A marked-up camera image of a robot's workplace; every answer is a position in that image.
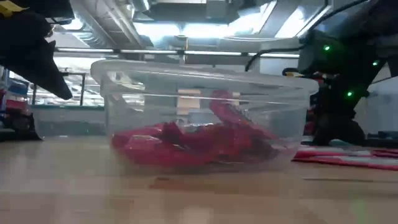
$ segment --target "black cable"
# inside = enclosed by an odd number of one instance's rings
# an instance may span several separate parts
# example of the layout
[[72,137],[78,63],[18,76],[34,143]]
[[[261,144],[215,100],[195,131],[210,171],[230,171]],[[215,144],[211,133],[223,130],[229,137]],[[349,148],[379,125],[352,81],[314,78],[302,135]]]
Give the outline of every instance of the black cable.
[[[351,7],[357,6],[359,4],[362,4],[364,2],[366,2],[368,0],[357,0],[357,1],[353,1],[351,3],[345,4],[344,6],[339,7],[338,9],[331,11],[330,13],[328,13],[327,15],[324,15],[323,17],[321,17],[319,20],[317,20],[309,29],[307,32],[311,32],[312,30],[314,30],[317,26],[319,26],[322,22],[324,22],[325,20],[331,18],[332,16],[343,12]],[[245,72],[249,71],[250,66],[253,64],[253,62],[259,58],[261,55],[263,54],[268,54],[271,52],[293,52],[296,50],[301,50],[303,49],[308,43],[304,43],[303,45],[301,45],[300,47],[295,47],[295,48],[289,48],[289,49],[267,49],[267,50],[260,50],[258,51],[257,54],[253,55],[253,57],[248,61],[248,63],[246,64],[244,70]]]

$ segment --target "wooden table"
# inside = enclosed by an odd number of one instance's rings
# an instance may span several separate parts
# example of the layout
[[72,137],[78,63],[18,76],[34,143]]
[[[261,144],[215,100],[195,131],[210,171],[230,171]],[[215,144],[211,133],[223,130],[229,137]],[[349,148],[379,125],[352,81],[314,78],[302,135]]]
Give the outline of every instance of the wooden table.
[[0,223],[396,223],[398,172],[137,175],[104,139],[0,143]]

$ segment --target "ceiling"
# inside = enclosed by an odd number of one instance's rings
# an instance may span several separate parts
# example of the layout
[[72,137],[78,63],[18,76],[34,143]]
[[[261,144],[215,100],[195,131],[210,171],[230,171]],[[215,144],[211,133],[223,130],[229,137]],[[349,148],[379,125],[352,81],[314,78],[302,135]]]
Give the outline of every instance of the ceiling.
[[[353,0],[70,0],[76,19],[69,25],[57,26],[51,38],[57,41],[57,47],[257,52],[266,40],[303,34],[329,10],[350,1]],[[334,26],[347,13],[350,11],[338,14],[319,29]],[[71,72],[89,72],[92,62],[107,57],[99,54],[57,56],[62,56],[57,59],[58,66]],[[180,63],[177,55],[118,56],[128,60]],[[244,65],[247,60],[246,57],[190,55],[185,63]],[[75,95],[68,102],[78,105],[82,76],[71,75],[65,79]],[[85,89],[84,104],[103,105],[99,86],[90,76],[86,78]],[[59,104],[51,94],[42,90],[37,93],[38,100]]]

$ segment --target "table surface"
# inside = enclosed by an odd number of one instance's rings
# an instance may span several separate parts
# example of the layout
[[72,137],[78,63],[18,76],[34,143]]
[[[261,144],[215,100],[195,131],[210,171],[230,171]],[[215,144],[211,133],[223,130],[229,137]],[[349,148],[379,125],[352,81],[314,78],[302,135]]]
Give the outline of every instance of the table surface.
[[96,138],[0,143],[0,223],[395,223],[398,172],[142,175]]

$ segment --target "metal duct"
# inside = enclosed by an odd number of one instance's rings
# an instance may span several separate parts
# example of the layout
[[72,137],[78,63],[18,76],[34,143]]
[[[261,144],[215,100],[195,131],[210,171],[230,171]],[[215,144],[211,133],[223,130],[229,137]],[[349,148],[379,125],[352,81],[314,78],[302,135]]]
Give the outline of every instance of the metal duct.
[[134,6],[135,11],[144,12],[150,9],[152,0],[128,0]]

